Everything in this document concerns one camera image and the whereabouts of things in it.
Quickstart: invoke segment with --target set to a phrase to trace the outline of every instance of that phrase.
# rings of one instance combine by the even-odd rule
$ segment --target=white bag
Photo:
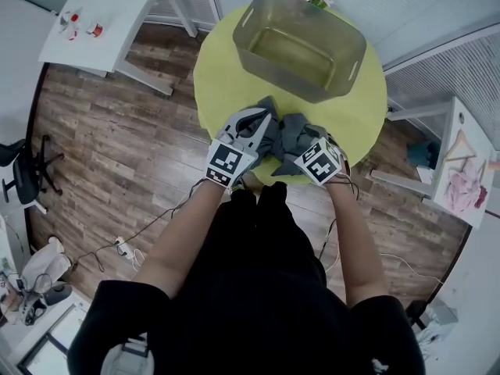
[[[57,237],[50,237],[48,245],[38,250],[23,269],[24,287],[45,293],[71,266],[64,254],[64,246]]]

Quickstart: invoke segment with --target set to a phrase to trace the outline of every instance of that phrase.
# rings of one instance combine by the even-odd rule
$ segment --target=cable
[[[348,184],[351,187],[352,193],[356,196],[356,201],[358,201],[359,200],[359,187],[357,184],[355,184],[354,182],[351,181],[351,177],[349,175],[342,175],[342,176],[337,175],[336,178],[347,179],[347,182],[336,181],[336,182],[327,182],[327,184]],[[330,224],[330,227],[328,228],[327,238],[325,239],[325,242],[323,243],[323,247],[321,248],[320,255],[318,255],[318,259],[321,259],[321,257],[323,256],[323,253],[324,253],[325,248],[327,246],[328,240],[330,239],[331,231],[334,228],[335,221],[337,221],[337,218],[334,218],[334,220]]]
[[[405,259],[402,259],[401,257],[397,256],[397,255],[394,255],[394,254],[389,254],[389,253],[381,253],[380,255],[385,255],[386,257],[392,257],[393,259],[400,259],[401,261],[404,262],[404,264],[406,264],[408,266],[408,268],[411,269],[411,271],[417,275],[418,277],[424,277],[424,278],[432,278],[432,279],[435,279],[437,280],[437,282],[439,282],[440,284],[443,284],[443,282],[441,281],[441,279],[437,278],[437,277],[433,277],[432,275],[422,275],[421,273],[417,273],[413,268],[412,266],[410,266],[408,264],[408,262],[405,260]]]
[[[11,277],[12,275],[17,275],[18,276],[17,279],[15,279],[15,282],[16,282],[15,285],[17,285],[17,281],[18,280],[21,280],[21,282],[23,282],[23,286],[24,285],[28,285],[28,281],[27,281],[26,277],[23,274],[17,273],[17,272],[11,272],[9,275],[5,275],[11,284],[14,284],[14,282],[12,282],[9,279],[9,277]]]
[[[163,216],[165,216],[167,213],[170,213],[170,219],[173,218],[173,214],[178,210],[180,209],[184,204],[186,204],[186,202],[191,198],[191,196],[193,195],[193,192],[195,191],[195,188],[200,185],[201,182],[203,182],[205,180],[205,178],[202,178],[200,179],[198,182],[196,182],[192,187],[191,187],[191,190],[189,191],[188,194],[186,194],[188,197],[186,199],[185,202],[182,202],[184,200],[184,198],[186,197],[186,195],[182,196],[182,199],[177,203],[177,205],[175,207],[173,207],[172,209],[167,209],[165,210],[164,212],[162,212],[160,215],[158,215],[153,221],[151,221],[150,223],[148,223],[148,225],[146,225],[145,227],[143,227],[140,231],[138,231],[134,236],[132,237],[129,237],[127,240],[123,241],[122,243],[119,243],[118,245],[116,244],[111,244],[111,245],[107,245],[107,246],[102,246],[100,248],[97,248],[96,250],[94,250],[93,252],[88,252],[88,253],[85,253],[83,255],[80,255],[75,261],[74,261],[74,264],[73,264],[73,268],[71,269],[71,273],[73,273],[76,269],[77,269],[77,265],[79,263],[79,261],[85,257],[87,257],[88,255],[93,255],[95,257],[95,261],[97,261],[97,265],[98,265],[98,268],[101,272],[105,272],[105,269],[104,269],[104,266],[102,265],[102,262],[100,260],[100,258],[97,256],[97,253],[100,252],[101,250],[103,250],[104,248],[116,248],[116,251],[118,252],[118,246],[121,246],[121,245],[124,245],[125,243],[131,241],[132,239],[136,238],[137,236],[139,236],[142,232],[144,232],[146,229],[148,229],[152,224],[154,224],[157,220],[159,220],[160,218],[162,218]]]
[[[410,266],[410,265],[408,264],[408,262],[407,262],[405,259],[403,259],[402,257],[399,257],[398,255],[389,254],[389,253],[379,253],[379,254],[380,254],[380,255],[383,255],[383,256],[385,256],[385,257],[390,257],[390,258],[393,258],[393,259],[399,259],[399,260],[403,261],[403,262],[404,262],[404,264],[406,264],[406,265],[408,266],[408,268],[410,268],[410,269],[411,269],[411,271],[412,271],[415,275],[417,275],[418,277],[431,278],[431,279],[436,280],[436,281],[437,281],[437,282],[439,282],[440,284],[443,284],[443,282],[441,281],[441,279],[439,279],[439,278],[437,278],[437,277],[433,277],[432,275],[422,275],[421,273],[417,273],[417,272],[416,272],[416,271],[412,268],[412,266]],[[338,261],[338,258],[340,257],[340,255],[341,255],[341,253],[340,253],[340,250],[339,250],[339,247],[338,247],[338,243],[337,243],[337,258],[335,259],[335,262],[334,262],[332,265],[330,265],[330,266],[329,266],[329,267],[325,270],[325,273],[327,273],[329,270],[331,270],[331,269],[335,266],[335,264],[337,264],[337,261]]]
[[[359,187],[357,184],[355,184],[354,182],[351,181],[351,178],[349,175],[345,175],[345,176],[342,176],[342,177],[339,177],[337,176],[338,178],[341,178],[341,179],[347,179],[348,181],[347,182],[342,182],[342,181],[338,181],[338,182],[328,182],[328,184],[349,184],[351,186],[351,189],[352,189],[352,193],[356,195],[356,201],[359,199]],[[330,224],[330,228],[328,229],[328,234],[327,234],[327,238],[325,239],[325,242],[323,243],[323,247],[321,248],[321,252],[320,252],[320,255],[318,256],[318,259],[321,259],[321,256],[323,255],[324,251],[325,251],[325,248],[327,246],[327,243],[328,243],[328,240],[330,239],[330,233],[331,231],[333,230],[333,227],[334,227],[334,224],[335,222],[337,221],[337,218],[335,218],[332,223]],[[417,275],[418,277],[426,277],[426,278],[431,278],[431,279],[434,279],[436,280],[437,282],[439,282],[440,284],[443,284],[443,282],[437,278],[437,277],[433,277],[432,275],[422,275],[421,273],[417,273],[413,268],[412,266],[410,266],[408,264],[408,262],[403,259],[402,257],[399,257],[398,255],[394,255],[394,254],[389,254],[389,253],[379,253],[380,255],[383,255],[383,256],[386,256],[386,257],[391,257],[393,259],[399,259],[401,261],[404,262],[404,264],[406,264],[408,266],[408,268],[411,269],[411,271]],[[335,261],[332,265],[330,265],[326,270],[325,270],[325,273],[327,273],[328,271],[330,271],[338,262],[338,259],[340,258],[341,256],[341,252],[340,252],[340,248],[339,248],[339,244],[337,242],[337,257],[335,258]]]
[[[141,262],[139,262],[138,260],[138,253],[141,253],[141,257],[142,257],[142,260]],[[145,258],[144,258],[144,254],[142,254],[142,251],[139,250],[138,248],[134,249],[134,257],[132,258],[132,268],[134,268],[136,271],[139,271],[136,267],[135,267],[135,263],[137,263],[137,265],[139,267],[142,266],[142,263],[144,262]]]
[[[4,221],[4,222],[5,222],[5,225],[7,225],[7,227],[9,227],[10,229],[12,229],[12,232],[14,232],[14,233],[16,234],[16,236],[17,236],[17,240],[18,240],[19,242],[21,242],[21,238],[20,238],[20,237],[19,237],[19,235],[17,234],[16,230],[15,230],[13,227],[11,227],[11,226],[10,226],[10,224],[9,224],[7,221]]]
[[[51,277],[48,273],[44,272],[44,273],[39,274],[39,275],[38,275],[38,276],[34,279],[34,282],[33,282],[33,287],[32,287],[30,290],[26,290],[26,293],[30,294],[32,291],[34,291],[34,289],[37,287],[37,282],[38,282],[38,279],[40,279],[40,277],[43,277],[43,276],[46,276],[46,277],[48,277],[48,279],[50,279],[50,288],[49,288],[49,289],[47,289],[47,290],[52,289],[52,286],[54,286],[54,282],[53,282],[53,280],[52,280],[52,277]]]

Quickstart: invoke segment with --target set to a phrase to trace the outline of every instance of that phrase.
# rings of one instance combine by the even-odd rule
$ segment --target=table leg
[[[179,20],[184,25],[184,28],[186,28],[187,34],[192,38],[195,38],[196,35],[198,34],[198,30],[193,24],[193,21],[191,21],[191,18],[188,15],[188,10],[186,9],[186,6],[184,5],[183,1],[182,0],[168,0],[168,1],[172,6],[173,11],[175,11],[177,16],[179,17]]]
[[[411,191],[416,191],[422,193],[423,195],[431,196],[434,187],[430,184],[425,184],[419,180],[408,179],[404,177],[399,177],[397,175],[391,175],[390,173],[385,173],[381,171],[372,170],[371,176],[375,179],[385,180],[390,184],[395,184],[401,186],[402,188],[409,189]]]
[[[93,73],[94,75],[97,75],[98,77],[101,78],[106,78],[106,75],[108,74],[106,71],[100,71],[100,70],[93,70],[92,68],[85,68],[84,66],[75,66],[75,68],[78,68],[79,70]]]
[[[440,114],[446,114],[451,109],[451,102],[425,105],[424,107],[417,107],[415,109],[403,109],[397,112],[389,112],[387,114],[387,119],[390,121],[399,121],[421,118],[423,116],[437,116]]]
[[[15,202],[14,203],[11,202],[9,204],[9,208],[2,215],[8,216],[9,214],[12,214],[17,210],[29,209],[30,207],[33,207],[33,206],[35,206],[37,209],[39,209],[42,214],[47,213],[47,209],[42,204],[40,204],[37,200],[33,200],[32,202],[27,203],[27,204],[21,204],[19,200],[17,200],[17,201],[19,204],[16,204]]]
[[[161,91],[165,95],[171,96],[173,93],[173,89],[168,86],[165,81],[152,77],[145,71],[138,69],[136,66],[133,66],[127,61],[123,60],[119,63],[116,66],[116,70],[121,72],[123,75],[127,75],[128,77],[137,80],[138,82],[147,84],[150,88]]]

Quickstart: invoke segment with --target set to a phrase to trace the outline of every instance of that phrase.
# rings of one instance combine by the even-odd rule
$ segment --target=gray cloth
[[[267,114],[271,114],[270,124],[256,150],[259,158],[250,169],[259,166],[264,157],[274,155],[282,164],[273,172],[272,176],[301,175],[303,172],[295,165],[294,161],[311,147],[315,139],[329,138],[323,127],[311,125],[303,114],[287,114],[278,123],[276,106],[271,96],[267,96],[257,104],[246,108],[262,108],[266,111],[247,118],[237,125],[238,133],[245,138],[250,138]]]
[[[284,116],[280,123],[280,134],[273,145],[273,155],[282,164],[272,176],[303,174],[294,161],[311,147],[315,139],[323,137],[328,139],[327,131],[323,127],[311,125],[304,114]]]

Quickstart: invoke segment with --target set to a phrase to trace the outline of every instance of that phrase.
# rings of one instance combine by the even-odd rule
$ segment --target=wooden floor
[[[42,134],[52,137],[52,151],[66,158],[49,172],[63,189],[39,199],[46,216],[32,209],[34,243],[41,247],[56,235],[73,259],[130,237],[162,211],[174,207],[202,177],[209,136],[198,125],[193,68],[200,42],[183,30],[144,25],[127,59],[161,77],[175,92],[167,98],[118,73],[107,78],[65,66],[51,66],[38,103],[33,147]],[[422,274],[442,277],[466,226],[429,210],[419,195],[370,179],[370,170],[415,176],[405,162],[405,146],[422,136],[405,123],[386,123],[369,155],[355,166],[359,204],[381,252],[399,255]],[[334,218],[321,187],[289,186],[287,202],[298,225],[319,252]],[[144,253],[167,218],[157,221],[130,244]],[[325,267],[337,254],[336,230],[323,255]],[[93,256],[80,261],[71,282],[89,296],[103,279],[130,279],[134,270],[113,248],[99,252],[105,272]],[[383,257],[391,293],[404,304],[427,298],[437,281],[418,277],[401,261]],[[328,287],[344,297],[341,263],[327,273]]]

